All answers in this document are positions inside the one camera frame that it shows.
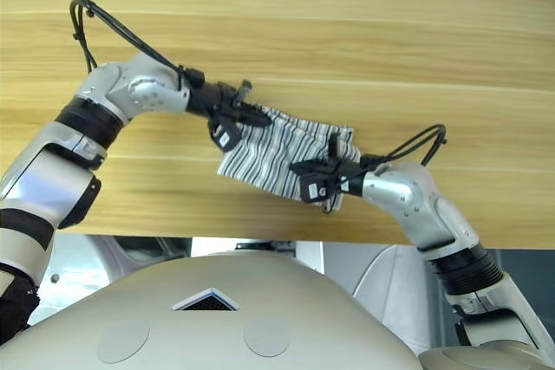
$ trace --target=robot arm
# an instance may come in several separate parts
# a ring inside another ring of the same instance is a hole
[[[38,304],[57,229],[80,223],[101,189],[93,171],[120,130],[147,112],[205,116],[218,147],[240,140],[236,121],[271,123],[235,90],[204,81],[196,70],[180,80],[139,53],[94,69],[55,121],[45,125],[0,180],[0,344],[24,328]]]
[[[472,225],[438,191],[430,171],[415,162],[380,163],[381,159],[362,157],[361,164],[339,159],[330,141],[326,161],[303,161],[291,169],[301,176],[304,202],[341,191],[362,197],[395,218],[461,316],[456,328],[461,344],[490,343],[513,350],[518,346],[521,353],[526,351],[545,364],[555,364],[555,344],[544,325],[511,277],[482,247]],[[311,185],[317,188],[312,192],[317,197],[310,197],[307,190]],[[503,346],[497,341],[509,342]]]

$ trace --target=wooden table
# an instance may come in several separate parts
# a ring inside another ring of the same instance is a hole
[[[53,120],[85,77],[70,0],[1,0],[0,168]],[[555,0],[95,0],[211,81],[255,84],[252,101],[346,123],[384,153],[435,122],[430,164],[485,245],[555,247]],[[86,22],[99,61],[134,51]],[[315,207],[218,177],[206,122],[138,117],[98,172],[81,233],[402,243],[357,198]]]

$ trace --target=cloth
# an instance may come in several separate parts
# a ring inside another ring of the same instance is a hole
[[[299,177],[289,164],[307,159],[327,159],[328,139],[337,132],[337,155],[358,162],[360,151],[351,144],[354,130],[301,120],[270,107],[260,107],[272,120],[269,127],[238,123],[242,140],[224,158],[218,175],[239,179],[285,198],[301,199]],[[341,207],[343,195],[324,201],[331,210]]]

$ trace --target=towel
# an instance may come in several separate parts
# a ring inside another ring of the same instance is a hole
[[[299,177],[289,164],[307,159],[327,159],[328,139],[338,133],[337,156],[358,162],[361,153],[354,147],[354,130],[297,119],[274,108],[259,107],[272,120],[271,126],[252,127],[238,123],[242,140],[224,157],[218,175],[239,179],[264,191],[301,200]],[[337,194],[317,203],[339,210],[343,195]]]

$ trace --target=wire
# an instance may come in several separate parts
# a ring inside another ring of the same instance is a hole
[[[90,73],[94,68],[97,67],[96,60],[88,49],[87,38],[85,36],[85,31],[83,28],[83,9],[87,10],[88,17],[97,16],[101,21],[103,21],[111,30],[116,34],[121,36],[127,42],[132,44],[142,53],[150,56],[155,61],[171,68],[174,70],[179,77],[179,84],[181,85],[184,79],[184,69],[180,65],[175,65],[169,61],[165,56],[159,53],[156,49],[152,48],[142,39],[140,39],[131,29],[126,27],[123,23],[118,21],[115,17],[107,13],[103,8],[98,6],[92,0],[73,0],[69,5],[69,15],[71,16],[71,22],[75,33],[73,37],[79,42],[83,53],[85,55],[85,62],[87,63],[87,71]]]
[[[431,133],[428,136],[426,136],[424,139],[420,140],[418,143],[412,145],[408,149],[405,149],[407,146],[414,143],[416,140],[418,140],[419,138],[421,138],[422,136],[424,136],[426,133],[429,133],[429,132]],[[371,166],[362,168],[359,172],[347,178],[342,179],[341,182],[339,182],[339,184],[337,184],[336,186],[337,190],[341,189],[342,184],[345,184],[346,182],[349,182],[352,179],[360,177],[361,175],[364,175],[367,172],[374,171],[376,165],[384,164],[387,162],[391,162],[392,160],[398,160],[400,158],[404,158],[405,156],[416,151],[417,149],[426,145],[430,140],[435,138],[434,143],[431,145],[428,152],[424,156],[424,159],[421,162],[423,166],[426,166],[428,162],[435,156],[437,151],[440,149],[440,146],[445,145],[447,143],[447,140],[445,139],[446,134],[447,134],[447,128],[445,127],[445,125],[442,125],[442,124],[432,125],[422,130],[420,133],[416,134],[415,136],[407,140],[405,143],[403,143],[402,145],[398,146],[396,149],[388,153],[387,155],[376,156]]]

